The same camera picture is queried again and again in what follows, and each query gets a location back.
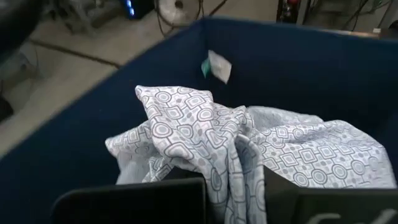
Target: green label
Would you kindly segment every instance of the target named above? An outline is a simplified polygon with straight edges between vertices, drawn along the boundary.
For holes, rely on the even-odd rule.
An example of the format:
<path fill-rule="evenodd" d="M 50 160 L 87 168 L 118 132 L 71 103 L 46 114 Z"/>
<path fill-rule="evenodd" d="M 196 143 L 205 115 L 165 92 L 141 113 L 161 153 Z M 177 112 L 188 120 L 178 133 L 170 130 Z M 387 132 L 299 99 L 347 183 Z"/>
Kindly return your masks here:
<path fill-rule="evenodd" d="M 203 72 L 203 75 L 205 76 L 205 78 L 207 77 L 207 74 L 210 71 L 210 62 L 209 59 L 206 59 L 202 62 L 201 64 L 201 71 Z"/>

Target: patterned cloth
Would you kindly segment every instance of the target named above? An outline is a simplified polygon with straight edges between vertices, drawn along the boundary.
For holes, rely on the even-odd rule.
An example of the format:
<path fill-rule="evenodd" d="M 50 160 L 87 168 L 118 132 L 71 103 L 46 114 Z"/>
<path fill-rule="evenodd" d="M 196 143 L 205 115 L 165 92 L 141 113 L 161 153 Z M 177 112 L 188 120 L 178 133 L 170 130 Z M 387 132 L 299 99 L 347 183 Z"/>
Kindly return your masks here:
<path fill-rule="evenodd" d="M 174 166 L 200 172 L 225 223 L 266 223 L 263 165 L 303 187 L 396 187 L 383 146 L 344 121 L 227 108 L 178 86 L 137 86 L 136 95 L 149 120 L 105 141 L 118 184 L 159 181 Z"/>

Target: black object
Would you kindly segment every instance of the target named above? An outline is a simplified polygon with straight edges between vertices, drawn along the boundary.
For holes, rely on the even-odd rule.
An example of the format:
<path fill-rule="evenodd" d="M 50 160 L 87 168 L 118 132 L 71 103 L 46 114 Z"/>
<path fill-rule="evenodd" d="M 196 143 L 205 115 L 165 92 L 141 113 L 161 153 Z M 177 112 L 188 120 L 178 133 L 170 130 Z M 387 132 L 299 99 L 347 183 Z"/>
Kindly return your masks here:
<path fill-rule="evenodd" d="M 203 178 L 75 190 L 53 208 L 53 224 L 206 222 Z"/>
<path fill-rule="evenodd" d="M 0 96 L 0 122 L 10 117 L 13 113 L 11 105 Z"/>
<path fill-rule="evenodd" d="M 0 59 L 17 49 L 39 21 L 42 0 L 2 0 L 0 4 Z"/>
<path fill-rule="evenodd" d="M 398 222 L 398 190 L 305 189 L 266 167 L 264 173 L 268 224 Z M 72 191 L 57 201 L 52 221 L 212 223 L 205 180 L 199 176 L 174 168 L 166 179 L 186 179 Z"/>
<path fill-rule="evenodd" d="M 154 9 L 153 0 L 120 0 L 129 19 L 141 19 Z"/>

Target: wire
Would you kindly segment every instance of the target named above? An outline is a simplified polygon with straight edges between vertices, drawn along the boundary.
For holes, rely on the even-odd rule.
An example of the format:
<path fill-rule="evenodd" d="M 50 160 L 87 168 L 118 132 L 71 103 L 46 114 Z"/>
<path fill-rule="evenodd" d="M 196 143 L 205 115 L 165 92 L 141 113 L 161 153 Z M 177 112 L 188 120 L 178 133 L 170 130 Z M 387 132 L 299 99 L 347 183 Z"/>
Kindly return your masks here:
<path fill-rule="evenodd" d="M 360 6 L 358 7 L 358 9 L 354 12 L 354 14 L 347 20 L 347 22 L 344 24 L 344 26 L 341 28 L 342 30 L 345 30 L 348 26 L 348 24 L 356 17 L 359 15 L 359 13 L 361 13 L 363 7 L 366 5 L 366 3 L 368 3 L 369 0 L 364 0 L 362 4 L 360 4 Z"/>
<path fill-rule="evenodd" d="M 168 21 L 167 19 L 165 19 L 165 18 L 163 17 L 162 13 L 160 12 L 160 9 L 159 9 L 159 1 L 161 1 L 161 0 L 154 0 L 154 1 L 155 1 L 155 12 L 156 12 L 156 14 L 157 14 L 157 22 L 158 22 L 158 24 L 159 24 L 160 32 L 162 33 L 162 35 L 163 35 L 164 37 L 167 37 L 168 35 L 170 35 L 170 34 L 172 33 L 172 31 L 173 31 L 175 28 L 180 28 L 180 27 L 186 27 L 186 26 L 188 26 L 188 25 L 176 25 L 176 24 L 172 24 L 170 21 Z M 203 8 L 203 1 L 204 1 L 204 0 L 197 0 L 197 1 L 198 1 L 198 3 L 199 3 L 199 9 L 198 9 L 198 13 L 197 13 L 196 16 L 195 16 L 195 20 L 198 20 L 200 14 L 201 14 L 201 17 L 204 17 L 204 16 L 205 16 L 205 10 L 204 10 L 204 8 Z M 209 16 L 214 15 L 221 7 L 224 6 L 224 4 L 225 4 L 227 1 L 228 1 L 228 0 L 223 0 L 221 3 L 219 3 L 219 4 L 209 13 Z M 162 22 L 161 22 L 161 21 L 163 21 L 166 25 L 168 25 L 169 27 L 171 27 L 170 30 L 168 30 L 167 32 L 165 32 L 165 31 L 163 30 L 163 26 L 162 26 Z"/>
<path fill-rule="evenodd" d="M 354 26 L 353 26 L 353 28 L 351 29 L 351 31 L 354 31 L 354 30 L 355 30 L 356 24 L 358 23 L 358 18 L 359 18 L 359 13 L 356 15 L 355 23 L 354 23 Z"/>
<path fill-rule="evenodd" d="M 380 9 L 380 8 L 382 8 L 382 7 L 384 7 L 384 6 L 388 5 L 388 4 L 390 4 L 390 2 L 391 2 L 391 1 L 387 1 L 387 2 L 385 2 L 385 3 L 383 3 L 383 4 L 378 5 L 378 7 L 375 7 L 374 9 L 371 9 L 371 10 L 368 10 L 368 11 L 365 11 L 365 12 L 361 12 L 361 13 L 359 13 L 359 15 L 360 15 L 360 16 L 363 16 L 363 15 L 366 15 L 366 14 L 370 14 L 370 13 L 372 13 L 373 11 L 378 10 L 378 9 Z M 350 15 L 351 15 L 351 14 L 344 14 L 343 12 L 340 12 L 340 11 L 327 11 L 327 10 L 325 10 L 325 11 L 320 11 L 319 13 L 324 13 L 324 14 L 336 14 L 337 16 L 350 16 Z"/>

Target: white tag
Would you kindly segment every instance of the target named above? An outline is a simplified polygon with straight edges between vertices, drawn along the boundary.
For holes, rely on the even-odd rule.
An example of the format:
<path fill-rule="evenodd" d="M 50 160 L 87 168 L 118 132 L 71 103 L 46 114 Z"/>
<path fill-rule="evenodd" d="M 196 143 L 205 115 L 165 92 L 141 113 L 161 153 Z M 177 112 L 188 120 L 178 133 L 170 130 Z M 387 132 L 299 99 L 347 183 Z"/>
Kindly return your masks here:
<path fill-rule="evenodd" d="M 231 75 L 231 63 L 212 50 L 209 50 L 209 62 L 213 75 L 226 84 Z"/>

